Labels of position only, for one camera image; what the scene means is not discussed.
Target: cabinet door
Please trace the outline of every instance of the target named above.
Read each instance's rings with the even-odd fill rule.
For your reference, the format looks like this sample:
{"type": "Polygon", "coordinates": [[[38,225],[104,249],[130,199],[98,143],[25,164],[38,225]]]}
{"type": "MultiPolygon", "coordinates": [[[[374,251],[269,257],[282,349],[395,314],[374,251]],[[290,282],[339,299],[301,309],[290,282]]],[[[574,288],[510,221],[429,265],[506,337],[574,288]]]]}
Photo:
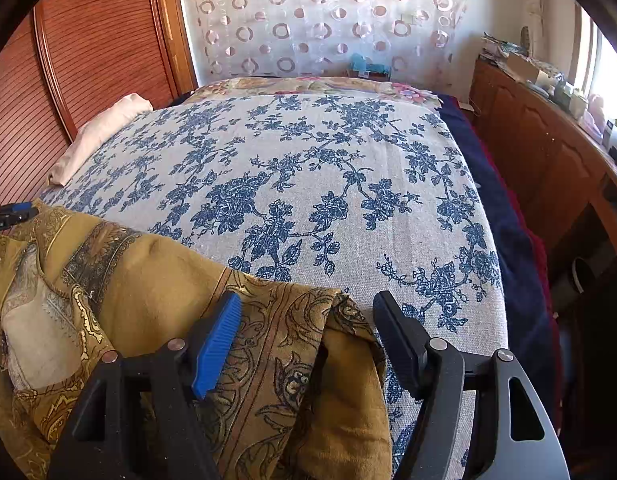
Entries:
{"type": "Polygon", "coordinates": [[[519,143],[518,121],[520,102],[511,89],[496,84],[493,105],[481,136],[486,143],[500,174],[509,184],[511,173],[511,157],[516,153],[519,143]]]}
{"type": "MultiPolygon", "coordinates": [[[[543,118],[540,107],[521,92],[523,100],[517,124],[511,125],[511,143],[505,168],[505,180],[517,195],[522,211],[537,194],[549,163],[557,153],[553,128],[543,118]]],[[[546,115],[546,104],[542,104],[546,115]]]]}
{"type": "Polygon", "coordinates": [[[483,61],[476,61],[473,84],[471,85],[470,104],[475,108],[473,125],[477,134],[484,139],[483,131],[488,127],[493,99],[495,99],[495,84],[497,69],[483,61]]]}
{"type": "Polygon", "coordinates": [[[524,212],[528,227],[544,240],[547,252],[569,230],[595,187],[580,153],[563,140],[556,138],[554,142],[556,155],[524,212]]]}

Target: bed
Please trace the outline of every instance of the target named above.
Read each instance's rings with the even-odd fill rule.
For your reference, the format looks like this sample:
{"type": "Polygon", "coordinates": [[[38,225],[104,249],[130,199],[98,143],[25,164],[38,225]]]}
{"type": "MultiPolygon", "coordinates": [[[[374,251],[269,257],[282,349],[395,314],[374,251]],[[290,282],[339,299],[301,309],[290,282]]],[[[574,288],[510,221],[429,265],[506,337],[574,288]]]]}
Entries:
{"type": "MultiPolygon", "coordinates": [[[[510,346],[556,415],[541,248],[452,98],[347,78],[227,80],[139,116],[42,199],[261,278],[338,286],[369,319],[389,290],[463,351],[510,346]]],[[[385,399],[395,469],[418,405],[391,368],[385,399]]],[[[473,405],[465,393],[451,479],[473,405]]]]}

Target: white pillow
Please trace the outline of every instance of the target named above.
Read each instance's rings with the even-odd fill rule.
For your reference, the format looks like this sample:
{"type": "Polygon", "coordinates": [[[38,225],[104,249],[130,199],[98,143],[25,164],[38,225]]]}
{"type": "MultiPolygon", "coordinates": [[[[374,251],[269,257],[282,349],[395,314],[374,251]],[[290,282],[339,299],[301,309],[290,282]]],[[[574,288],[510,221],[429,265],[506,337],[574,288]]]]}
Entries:
{"type": "Polygon", "coordinates": [[[48,182],[66,186],[82,164],[96,150],[143,112],[152,112],[150,101],[137,94],[124,96],[113,106],[98,113],[78,131],[74,142],[68,147],[48,172],[48,182]]]}

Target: mustard yellow cloth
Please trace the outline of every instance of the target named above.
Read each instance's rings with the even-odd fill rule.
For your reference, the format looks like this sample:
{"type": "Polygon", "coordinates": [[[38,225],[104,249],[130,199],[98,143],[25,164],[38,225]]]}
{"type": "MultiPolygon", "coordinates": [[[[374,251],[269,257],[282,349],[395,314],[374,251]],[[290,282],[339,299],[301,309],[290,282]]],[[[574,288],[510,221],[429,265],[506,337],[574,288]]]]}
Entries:
{"type": "Polygon", "coordinates": [[[217,388],[198,407],[226,479],[388,479],[383,351],[341,291],[228,269],[169,238],[36,204],[0,235],[0,436],[44,479],[101,355],[185,336],[224,290],[242,319],[217,388]]]}

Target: wooden wardrobe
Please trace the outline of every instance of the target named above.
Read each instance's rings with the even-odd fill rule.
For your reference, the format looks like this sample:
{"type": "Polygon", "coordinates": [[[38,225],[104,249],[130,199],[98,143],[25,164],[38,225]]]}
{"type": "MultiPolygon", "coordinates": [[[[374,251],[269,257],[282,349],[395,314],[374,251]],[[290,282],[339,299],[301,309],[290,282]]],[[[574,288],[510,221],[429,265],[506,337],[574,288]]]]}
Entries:
{"type": "Polygon", "coordinates": [[[0,205],[30,200],[77,129],[122,96],[196,87],[179,0],[41,0],[0,53],[0,205]]]}

